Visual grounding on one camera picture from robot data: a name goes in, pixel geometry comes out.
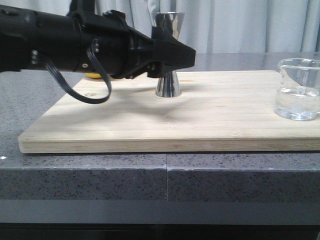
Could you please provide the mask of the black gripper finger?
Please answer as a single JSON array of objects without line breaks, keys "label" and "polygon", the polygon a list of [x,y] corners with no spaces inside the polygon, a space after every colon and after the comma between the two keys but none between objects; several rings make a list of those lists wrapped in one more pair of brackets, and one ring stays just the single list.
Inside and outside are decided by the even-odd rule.
[{"label": "black gripper finger", "polygon": [[163,27],[153,26],[151,28],[151,39],[160,40],[165,42],[177,42],[178,40],[173,37],[173,35]]},{"label": "black gripper finger", "polygon": [[147,70],[149,78],[160,78],[169,72],[190,68],[195,65],[196,50],[175,38],[154,40],[151,67]]}]

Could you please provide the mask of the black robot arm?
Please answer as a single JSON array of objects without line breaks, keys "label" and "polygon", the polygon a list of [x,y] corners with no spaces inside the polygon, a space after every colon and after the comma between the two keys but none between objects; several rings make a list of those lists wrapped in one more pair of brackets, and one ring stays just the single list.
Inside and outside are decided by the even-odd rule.
[{"label": "black robot arm", "polygon": [[66,16],[2,5],[0,7],[0,70],[43,70],[32,52],[48,57],[61,71],[93,73],[87,49],[98,41],[97,59],[115,79],[147,73],[159,78],[192,67],[196,52],[167,30],[153,27],[146,36],[126,23],[124,13],[97,15],[92,0],[73,0]]}]

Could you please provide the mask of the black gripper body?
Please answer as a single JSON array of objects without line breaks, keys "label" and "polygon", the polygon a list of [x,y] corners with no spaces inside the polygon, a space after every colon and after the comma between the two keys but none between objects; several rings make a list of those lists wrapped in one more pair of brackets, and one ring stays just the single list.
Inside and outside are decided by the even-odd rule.
[{"label": "black gripper body", "polygon": [[103,15],[94,11],[73,10],[82,35],[96,40],[97,59],[104,70],[115,79],[133,79],[151,69],[154,41],[128,26],[126,15],[109,10]]}]

